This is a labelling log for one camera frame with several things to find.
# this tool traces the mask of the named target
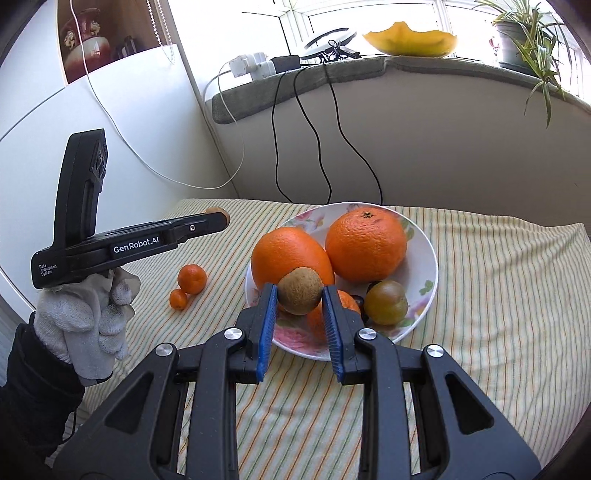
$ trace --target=hand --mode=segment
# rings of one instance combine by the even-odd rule
[[[34,329],[39,340],[60,360],[72,364],[83,385],[111,375],[115,359],[127,354],[125,328],[135,311],[139,278],[116,268],[104,277],[41,292]]]

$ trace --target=white bowl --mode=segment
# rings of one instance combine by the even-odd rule
[[[371,322],[371,326],[393,342],[399,342],[406,337],[423,319],[431,306],[437,290],[439,269],[435,251],[427,236],[417,225],[394,210],[370,203],[332,203],[303,212],[281,226],[295,226],[308,232],[320,245],[324,246],[324,239],[333,222],[347,212],[359,207],[371,206],[382,208],[398,215],[402,227],[406,231],[408,239],[407,254],[396,272],[389,276],[404,287],[408,300],[408,313],[406,318],[395,327],[385,327]],[[245,273],[244,293],[246,305],[256,305],[259,291],[252,279],[251,265]],[[336,277],[336,286],[350,294],[365,297],[368,284],[351,284],[340,277]],[[294,355],[310,358],[312,360],[330,361],[328,346],[320,343],[311,334],[305,316],[291,315],[286,312],[277,312],[277,324],[273,332],[273,343],[279,348]]]

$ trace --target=white cable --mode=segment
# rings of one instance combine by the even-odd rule
[[[95,92],[95,88],[93,87],[92,82],[90,81],[90,74],[88,72],[88,67],[86,65],[86,58],[85,58],[85,55],[84,55],[84,46],[82,45],[82,35],[80,33],[80,25],[78,23],[78,17],[76,16],[76,13],[74,13],[74,6],[72,5],[72,1],[73,0],[70,0],[70,11],[72,12],[72,16],[74,17],[74,21],[76,23],[76,29],[77,29],[77,32],[78,32],[78,39],[80,40],[80,49],[82,51],[82,63],[84,64],[84,70],[86,72],[86,79],[88,80],[88,85],[90,86],[90,89],[92,90],[92,93],[95,96],[96,101],[98,102],[98,104],[100,105],[100,107],[103,109],[103,111],[105,112],[106,116],[109,117],[109,120],[111,120],[111,123],[113,124],[113,127],[115,128],[115,131],[117,132],[117,134],[119,135],[119,137],[121,138],[121,140],[123,141],[123,143],[125,145],[127,145],[127,147],[135,155],[135,157],[140,161],[140,163],[144,167],[146,167],[149,171],[151,171],[152,173],[154,173],[155,175],[157,175],[158,177],[161,177],[164,180],[172,181],[173,183],[177,183],[179,185],[183,185],[185,187],[190,187],[192,189],[217,190],[217,189],[221,189],[222,187],[225,187],[228,183],[230,183],[234,179],[234,177],[236,176],[236,174],[240,171],[240,168],[242,167],[242,164],[244,163],[244,156],[245,156],[245,153],[246,153],[246,149],[245,149],[245,146],[244,146],[244,136],[242,135],[242,130],[240,129],[240,126],[238,125],[238,122],[236,121],[236,119],[234,118],[234,116],[232,115],[232,113],[230,112],[230,110],[228,110],[228,106],[226,105],[226,102],[223,99],[221,90],[220,90],[220,98],[222,99],[222,102],[223,102],[224,106],[226,107],[226,110],[228,110],[229,115],[232,117],[232,120],[234,120],[234,123],[236,124],[236,128],[238,129],[238,133],[240,134],[240,139],[242,141],[242,159],[240,161],[240,165],[238,165],[238,168],[234,172],[234,175],[232,175],[226,182],[224,182],[223,184],[221,184],[219,187],[197,187],[196,185],[191,185],[191,184],[185,183],[183,181],[178,181],[178,180],[171,179],[171,178],[167,177],[166,175],[161,174],[159,171],[154,170],[150,165],[148,165],[142,159],[142,157],[139,156],[139,154],[134,150],[134,148],[125,139],[125,137],[123,136],[123,134],[121,133],[121,131],[117,127],[117,124],[115,123],[115,120],[113,120],[113,117],[107,111],[107,109],[102,104],[102,102],[99,100],[99,97],[98,97],[98,95]],[[229,62],[224,63],[224,65],[222,65],[222,68],[224,68],[227,64],[229,64]],[[219,77],[217,78],[217,86],[219,87]]]
[[[218,77],[221,77],[222,75],[225,75],[227,73],[232,73],[231,70],[225,70],[224,72],[221,72],[219,75],[216,75],[214,78],[212,78],[209,82],[207,82],[205,84],[205,88],[203,89],[203,93],[201,94],[201,96],[203,97],[203,100],[205,100],[205,96],[207,95],[207,89],[209,88],[209,86],[216,81],[216,79]]]

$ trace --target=plant pot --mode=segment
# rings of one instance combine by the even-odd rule
[[[76,21],[71,18],[61,28],[61,44],[64,50],[64,70],[68,83],[85,75],[82,51],[89,72],[99,69],[111,62],[111,46],[105,37],[100,37],[100,24],[97,22],[100,10],[87,8],[76,14],[80,26],[82,45],[76,28]]]
[[[511,38],[521,45],[527,41],[527,36],[521,25],[515,22],[498,22],[493,25],[499,40],[499,53],[497,54],[499,65],[515,72],[525,73],[535,77],[534,71],[521,56],[519,49]]]

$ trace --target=potted plant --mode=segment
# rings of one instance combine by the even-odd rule
[[[544,95],[547,122],[550,124],[552,116],[550,89],[554,86],[564,97],[560,86],[560,66],[553,53],[557,44],[567,46],[569,63],[572,65],[570,50],[562,27],[554,15],[549,12],[541,13],[540,4],[532,6],[530,0],[475,0],[479,7],[490,7],[499,15],[492,21],[499,35],[499,64],[516,72],[525,73],[539,78],[529,97],[528,102],[538,89]]]

